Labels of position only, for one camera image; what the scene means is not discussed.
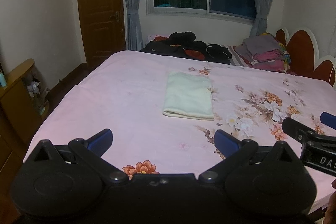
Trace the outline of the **person's right hand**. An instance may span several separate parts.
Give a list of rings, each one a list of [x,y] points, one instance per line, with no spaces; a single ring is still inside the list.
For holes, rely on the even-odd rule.
[[[325,212],[324,224],[336,224],[336,192],[330,198]]]

